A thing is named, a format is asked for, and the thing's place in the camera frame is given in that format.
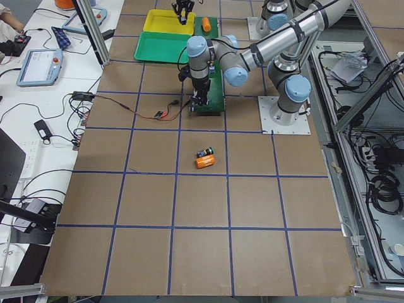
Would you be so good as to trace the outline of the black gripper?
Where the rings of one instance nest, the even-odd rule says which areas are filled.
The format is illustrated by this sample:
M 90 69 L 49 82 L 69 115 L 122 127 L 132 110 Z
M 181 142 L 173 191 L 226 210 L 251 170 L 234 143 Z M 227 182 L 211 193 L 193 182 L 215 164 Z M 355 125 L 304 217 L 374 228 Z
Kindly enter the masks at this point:
M 190 78 L 193 84 L 194 103 L 198 106 L 208 105 L 208 92 L 210 90 L 211 80 L 209 79 L 208 70 L 197 71 L 190 66 L 183 66 L 179 70 L 178 79 L 183 82 L 186 78 Z
M 192 0 L 175 0 L 171 3 L 172 9 L 175 14 L 181 15 L 184 11 L 185 13 L 190 13 L 194 7 L 194 1 Z

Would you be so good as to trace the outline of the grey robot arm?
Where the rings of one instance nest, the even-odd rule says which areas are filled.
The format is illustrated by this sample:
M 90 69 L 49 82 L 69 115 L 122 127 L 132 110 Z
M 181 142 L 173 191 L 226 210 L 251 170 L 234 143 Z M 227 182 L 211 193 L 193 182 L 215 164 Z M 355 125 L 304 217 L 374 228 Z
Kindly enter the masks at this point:
M 276 19 L 288 21 L 287 12 L 294 13 L 293 1 L 264 1 L 261 8 L 261 19 L 256 24 L 256 30 L 275 30 Z M 194 1 L 176 0 L 171 3 L 172 10 L 175 13 L 180 25 L 186 25 L 188 15 L 193 11 Z
M 242 86 L 250 71 L 267 64 L 268 77 L 279 93 L 270 108 L 270 118 L 282 126 L 292 125 L 311 92 L 309 80 L 298 70 L 306 62 L 319 34 L 334 25 L 350 5 L 350 1 L 313 1 L 306 4 L 301 14 L 270 25 L 266 36 L 244 50 L 238 48 L 233 35 L 217 39 L 192 36 L 186 45 L 188 64 L 178 74 L 180 81 L 186 78 L 192 81 L 190 106 L 210 103 L 209 73 L 215 63 L 220 65 L 223 77 L 231 86 Z

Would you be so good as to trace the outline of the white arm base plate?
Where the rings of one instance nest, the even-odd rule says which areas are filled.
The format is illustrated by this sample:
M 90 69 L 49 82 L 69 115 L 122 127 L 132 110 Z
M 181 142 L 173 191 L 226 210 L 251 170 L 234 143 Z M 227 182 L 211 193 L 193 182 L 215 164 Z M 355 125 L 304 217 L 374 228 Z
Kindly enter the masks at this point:
M 298 112 L 286 113 L 279 108 L 278 99 L 278 96 L 258 96 L 261 132 L 309 136 L 311 130 L 304 104 L 300 104 Z
M 266 30 L 266 21 L 261 17 L 248 17 L 247 26 L 250 40 L 260 40 L 264 37 Z

